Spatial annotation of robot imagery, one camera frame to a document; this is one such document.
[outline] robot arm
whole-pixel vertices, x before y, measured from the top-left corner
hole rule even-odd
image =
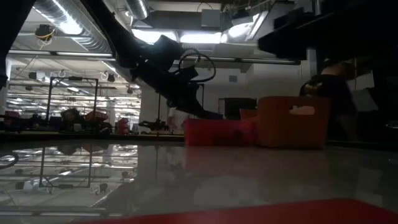
[[[199,104],[196,94],[199,86],[189,81],[198,75],[194,67],[169,72],[173,61],[180,60],[184,53],[180,44],[165,36],[154,45],[144,43],[123,28],[103,1],[81,2],[108,40],[117,63],[130,69],[133,77],[139,77],[164,96],[169,106],[199,118],[222,119],[221,114],[205,111]],[[198,52],[197,55],[199,59],[204,56]]]

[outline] ceiling light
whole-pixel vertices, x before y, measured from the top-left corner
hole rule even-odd
[[[240,35],[243,35],[243,34],[249,32],[250,27],[252,25],[253,25],[252,22],[248,22],[248,23],[245,23],[245,24],[239,24],[239,25],[236,25],[236,26],[232,26],[229,29],[228,34],[231,37],[239,37]]]
[[[177,40],[175,33],[173,31],[154,31],[154,30],[138,30],[133,29],[132,33],[138,39],[147,42],[148,44],[155,43],[161,35],[164,35],[172,40]]]
[[[219,44],[221,41],[221,33],[213,33],[213,34],[206,34],[206,33],[191,33],[182,35],[180,38],[182,43],[189,43],[189,44]]]
[[[228,41],[228,36],[226,34],[223,34],[221,36],[221,43],[227,43],[227,41]]]
[[[75,88],[75,87],[68,87],[68,90],[74,91],[74,92],[79,92],[80,90]]]

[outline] cable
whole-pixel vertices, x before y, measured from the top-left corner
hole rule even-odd
[[[40,45],[40,49],[39,49],[39,50],[42,50],[43,47],[44,47],[44,46],[47,46],[47,45],[49,45],[49,44]],[[24,67],[14,78],[17,78],[20,74],[22,74],[22,72],[24,72],[25,69],[30,65],[30,63],[32,63],[32,61],[35,60],[37,57],[38,57],[38,55],[35,55],[35,57],[33,57],[33,58],[25,65],[25,67]]]
[[[4,156],[12,156],[14,158],[14,160],[10,164],[1,165],[0,170],[10,168],[19,161],[19,156],[15,152],[6,152],[6,153],[0,154],[0,158],[2,158]]]
[[[200,7],[203,3],[205,3],[206,5],[208,5],[211,9],[213,9],[213,7],[212,7],[210,4],[208,4],[207,2],[201,2],[201,3],[199,4],[199,6],[197,7],[197,12],[199,11],[199,7]]]
[[[207,55],[200,53],[198,50],[196,50],[195,53],[190,53],[190,54],[184,55],[181,58],[180,62],[178,63],[178,70],[176,72],[181,71],[181,65],[182,65],[182,62],[184,61],[184,59],[186,59],[188,56],[192,56],[192,55],[197,55],[198,57],[205,57],[213,66],[214,72],[213,72],[212,76],[210,76],[208,78],[204,78],[202,80],[190,80],[189,82],[190,83],[202,83],[202,82],[207,82],[207,81],[214,79],[214,77],[216,77],[216,73],[217,73],[217,69],[216,69],[216,65],[214,64],[214,61],[212,61],[212,59],[210,59]]]

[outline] pipe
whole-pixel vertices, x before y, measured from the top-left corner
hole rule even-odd
[[[92,32],[96,29],[93,29],[90,20],[83,15],[73,1],[36,0],[33,9],[65,34],[90,36],[90,38],[73,39],[86,50],[110,52],[106,39]]]
[[[31,86],[31,87],[49,87],[50,85],[45,85],[45,84],[29,84],[29,83],[9,83],[9,86]],[[75,86],[75,85],[69,85],[69,86],[64,86],[64,85],[57,85],[56,88],[85,88],[85,89],[95,89],[95,86]],[[115,86],[101,86],[98,87],[99,89],[102,90],[116,90],[117,88]]]
[[[130,16],[134,19],[143,20],[148,17],[149,7],[145,0],[125,0],[125,2]]]
[[[30,36],[35,35],[33,32],[19,32],[18,36]],[[88,35],[75,35],[75,34],[55,34],[54,37],[56,38],[91,38]]]
[[[111,54],[93,54],[84,52],[52,52],[45,50],[10,50],[10,55],[44,55],[50,58],[63,57],[63,59],[84,58],[85,60],[108,60],[115,61]],[[300,65],[300,61],[276,59],[276,58],[232,58],[232,57],[209,57],[214,62],[231,62],[231,63],[262,63],[262,64],[275,64],[275,65]],[[189,56],[185,60],[195,61],[197,57]]]

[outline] white wall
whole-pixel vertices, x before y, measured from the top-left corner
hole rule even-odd
[[[206,85],[228,85],[228,86],[237,86],[244,85],[246,83],[246,74],[241,73],[240,69],[237,68],[218,68],[216,73],[216,77],[214,79],[206,82]],[[208,70],[207,68],[197,68],[197,72],[199,76],[194,78],[193,80],[199,80],[208,78],[213,74],[213,69]],[[234,75],[238,78],[236,83],[229,82],[229,76]]]
[[[355,90],[363,90],[365,88],[372,88],[374,87],[374,80],[373,80],[373,74],[369,73],[366,75],[361,75],[355,80],[350,80],[347,82],[348,87],[351,89],[351,91]]]
[[[218,100],[221,98],[252,98],[252,95],[246,86],[205,85],[205,110],[218,112]]]
[[[254,64],[249,70],[248,89],[253,98],[265,96],[297,96],[300,87],[310,79],[299,65]]]

